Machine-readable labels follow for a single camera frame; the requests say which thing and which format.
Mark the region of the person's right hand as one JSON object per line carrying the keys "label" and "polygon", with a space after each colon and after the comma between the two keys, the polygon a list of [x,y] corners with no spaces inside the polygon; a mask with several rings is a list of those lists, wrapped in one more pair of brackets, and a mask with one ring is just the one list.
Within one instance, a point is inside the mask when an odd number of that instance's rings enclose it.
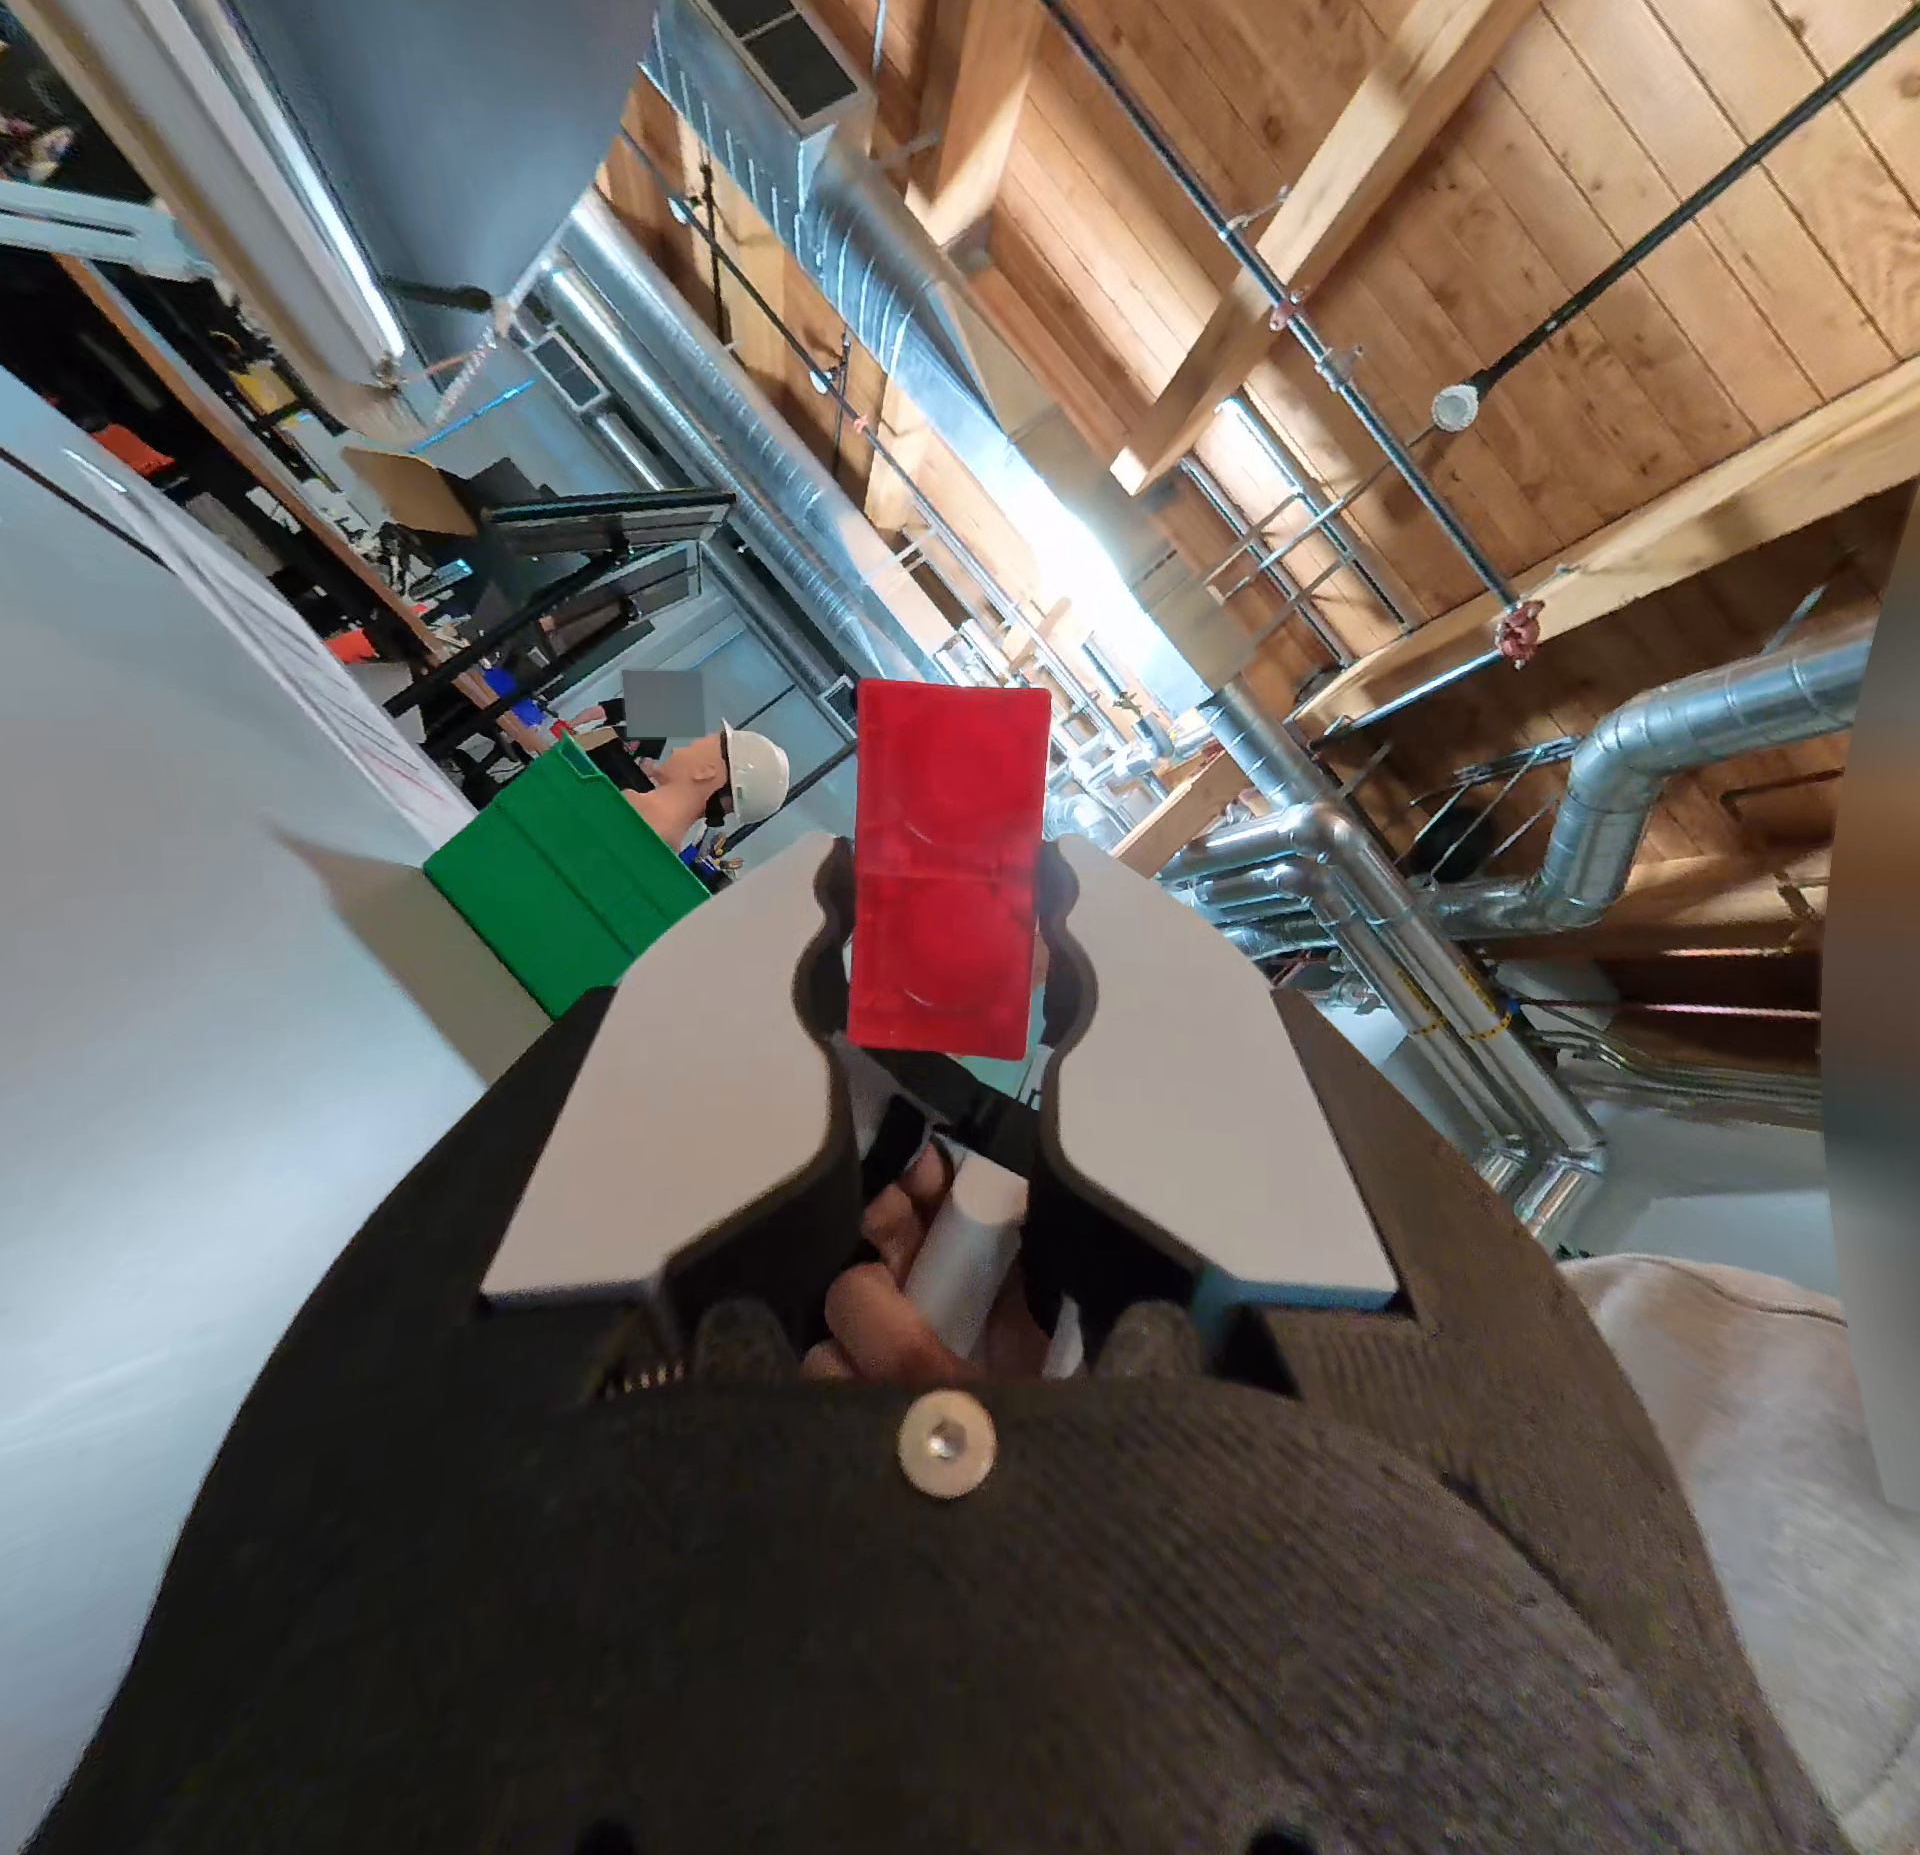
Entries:
{"label": "person's right hand", "polygon": [[927,1151],[886,1182],[858,1212],[858,1244],[825,1291],[825,1339],[801,1349],[808,1382],[886,1382],[886,1388],[980,1388],[984,1370],[956,1356],[907,1298],[907,1269],[927,1253],[927,1229],[948,1199],[948,1151]]}

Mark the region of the metal air vent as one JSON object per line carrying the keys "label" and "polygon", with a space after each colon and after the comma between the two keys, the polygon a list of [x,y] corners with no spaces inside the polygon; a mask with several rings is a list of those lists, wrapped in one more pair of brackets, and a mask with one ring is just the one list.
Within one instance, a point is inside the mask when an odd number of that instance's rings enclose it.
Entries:
{"label": "metal air vent", "polygon": [[685,0],[794,141],[871,147],[879,95],[808,0]]}

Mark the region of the grey desk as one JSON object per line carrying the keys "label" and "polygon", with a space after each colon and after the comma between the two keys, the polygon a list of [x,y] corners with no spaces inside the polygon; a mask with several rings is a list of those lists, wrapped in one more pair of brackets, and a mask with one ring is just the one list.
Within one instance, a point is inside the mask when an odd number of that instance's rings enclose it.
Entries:
{"label": "grey desk", "polygon": [[431,854],[0,390],[0,1842],[305,1291],[546,1036]]}

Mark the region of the silver spiral duct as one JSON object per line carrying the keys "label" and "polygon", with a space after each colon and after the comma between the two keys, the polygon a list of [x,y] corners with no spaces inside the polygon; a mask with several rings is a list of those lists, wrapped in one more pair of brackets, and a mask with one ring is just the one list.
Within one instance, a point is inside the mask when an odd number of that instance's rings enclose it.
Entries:
{"label": "silver spiral duct", "polygon": [[871,95],[788,111],[688,0],[534,278],[626,468],[740,498],[734,531],[847,679],[1042,683],[1060,770],[1161,874],[1252,789],[1256,639],[1132,498],[868,151]]}

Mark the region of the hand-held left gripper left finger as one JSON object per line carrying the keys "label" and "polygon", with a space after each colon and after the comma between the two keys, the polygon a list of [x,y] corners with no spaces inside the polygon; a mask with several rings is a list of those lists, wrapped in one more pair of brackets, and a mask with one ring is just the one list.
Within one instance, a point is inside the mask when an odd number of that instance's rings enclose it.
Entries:
{"label": "hand-held left gripper left finger", "polygon": [[483,1263],[489,1313],[701,1324],[755,1298],[825,1324],[868,1208],[832,1054],[847,926],[857,845],[815,832],[633,960]]}

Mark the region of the green plastic bin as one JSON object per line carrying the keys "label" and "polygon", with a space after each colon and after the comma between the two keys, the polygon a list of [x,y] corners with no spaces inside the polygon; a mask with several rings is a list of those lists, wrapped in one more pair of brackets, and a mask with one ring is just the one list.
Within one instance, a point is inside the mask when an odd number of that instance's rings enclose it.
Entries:
{"label": "green plastic bin", "polygon": [[420,874],[546,1018],[614,990],[707,901],[575,738],[521,769]]}

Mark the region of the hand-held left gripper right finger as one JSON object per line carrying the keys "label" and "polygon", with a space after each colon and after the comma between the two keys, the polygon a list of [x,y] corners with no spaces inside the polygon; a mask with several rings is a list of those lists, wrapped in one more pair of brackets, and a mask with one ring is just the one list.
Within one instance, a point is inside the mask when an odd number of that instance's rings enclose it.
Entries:
{"label": "hand-held left gripper right finger", "polygon": [[1085,834],[1042,846],[1037,919],[1037,1313],[1389,1313],[1400,1269],[1252,960]]}

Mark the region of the silver elbow duct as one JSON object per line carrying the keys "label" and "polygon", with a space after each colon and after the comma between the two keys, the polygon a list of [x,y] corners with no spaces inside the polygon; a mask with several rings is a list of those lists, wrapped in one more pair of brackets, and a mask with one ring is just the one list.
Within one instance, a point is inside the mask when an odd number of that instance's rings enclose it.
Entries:
{"label": "silver elbow duct", "polygon": [[1878,619],[1830,624],[1621,701],[1566,757],[1537,874],[1453,881],[1427,901],[1436,926],[1477,941],[1597,926],[1675,777],[1848,732],[1874,629]]}

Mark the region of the background monitor on stand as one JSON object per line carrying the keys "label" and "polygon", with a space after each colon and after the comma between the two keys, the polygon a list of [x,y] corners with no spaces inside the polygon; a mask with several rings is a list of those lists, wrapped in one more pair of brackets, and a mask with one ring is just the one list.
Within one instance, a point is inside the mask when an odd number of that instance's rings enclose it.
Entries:
{"label": "background monitor on stand", "polygon": [[474,648],[502,648],[559,603],[626,580],[662,551],[707,543],[734,518],[740,498],[717,488],[611,490],[611,498],[546,498],[477,508],[477,537],[525,563],[575,558],[569,573],[546,580],[514,615],[502,615]]}

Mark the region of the silver insulated pipes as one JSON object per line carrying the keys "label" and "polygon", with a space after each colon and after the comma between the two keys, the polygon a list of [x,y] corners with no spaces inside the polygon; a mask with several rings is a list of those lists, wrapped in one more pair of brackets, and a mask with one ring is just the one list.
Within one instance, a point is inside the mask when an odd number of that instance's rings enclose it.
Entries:
{"label": "silver insulated pipes", "polygon": [[1480,1182],[1551,1259],[1566,1253],[1573,1218],[1610,1174],[1606,1132],[1341,799],[1319,796],[1193,834],[1161,881],[1190,889],[1190,906],[1252,960],[1331,941],[1480,1125]]}

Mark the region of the printed paper sheets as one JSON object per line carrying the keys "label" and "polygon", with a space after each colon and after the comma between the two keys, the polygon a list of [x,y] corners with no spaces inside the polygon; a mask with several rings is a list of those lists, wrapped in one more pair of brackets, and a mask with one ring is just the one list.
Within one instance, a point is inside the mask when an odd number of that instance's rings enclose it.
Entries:
{"label": "printed paper sheets", "polygon": [[296,711],[405,813],[427,846],[466,832],[466,796],[395,732],[386,707],[325,658],[325,645],[290,615],[290,603],[258,580],[218,531],[154,488],[62,453],[103,515],[154,551],[178,583],[220,619],[228,639],[296,701]]}

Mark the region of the red toy brick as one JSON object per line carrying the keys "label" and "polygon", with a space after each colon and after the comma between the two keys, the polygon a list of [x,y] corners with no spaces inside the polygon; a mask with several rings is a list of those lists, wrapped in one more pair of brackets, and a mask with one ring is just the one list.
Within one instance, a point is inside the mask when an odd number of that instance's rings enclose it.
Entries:
{"label": "red toy brick", "polygon": [[857,692],[847,1039],[1030,1047],[1050,732],[1037,683]]}

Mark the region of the mannequin with white helmet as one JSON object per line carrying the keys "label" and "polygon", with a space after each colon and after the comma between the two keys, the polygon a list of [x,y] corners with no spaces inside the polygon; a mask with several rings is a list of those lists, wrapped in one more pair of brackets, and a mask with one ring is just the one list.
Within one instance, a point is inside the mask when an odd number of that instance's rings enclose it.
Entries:
{"label": "mannequin with white helmet", "polygon": [[717,894],[734,881],[728,834],[762,826],[788,796],[788,757],[717,717],[717,732],[667,749],[642,789],[626,789],[637,817]]}

